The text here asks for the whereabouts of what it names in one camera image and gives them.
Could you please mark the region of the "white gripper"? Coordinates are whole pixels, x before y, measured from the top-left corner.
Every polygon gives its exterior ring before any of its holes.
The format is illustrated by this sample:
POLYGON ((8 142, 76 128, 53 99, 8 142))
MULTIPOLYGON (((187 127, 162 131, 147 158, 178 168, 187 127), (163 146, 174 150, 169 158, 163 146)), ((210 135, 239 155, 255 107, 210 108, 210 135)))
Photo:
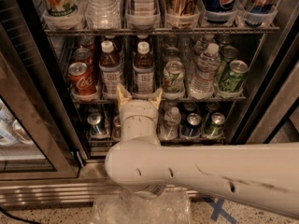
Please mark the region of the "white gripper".
POLYGON ((145 117, 158 123, 158 108, 163 95, 163 89, 159 88, 146 100, 132 100, 131 93, 122 84, 117 85, 117 100, 120 121, 124 123, 129 118, 145 117))

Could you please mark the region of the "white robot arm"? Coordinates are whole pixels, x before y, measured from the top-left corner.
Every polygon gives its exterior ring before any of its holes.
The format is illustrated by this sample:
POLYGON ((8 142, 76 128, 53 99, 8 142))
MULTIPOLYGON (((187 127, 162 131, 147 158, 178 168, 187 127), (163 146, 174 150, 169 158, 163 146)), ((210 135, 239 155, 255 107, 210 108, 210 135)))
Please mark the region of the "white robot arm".
POLYGON ((106 155, 108 176, 151 199, 168 184, 299 217, 299 145, 165 147, 156 129, 163 91, 137 100, 117 86, 121 140, 106 155))

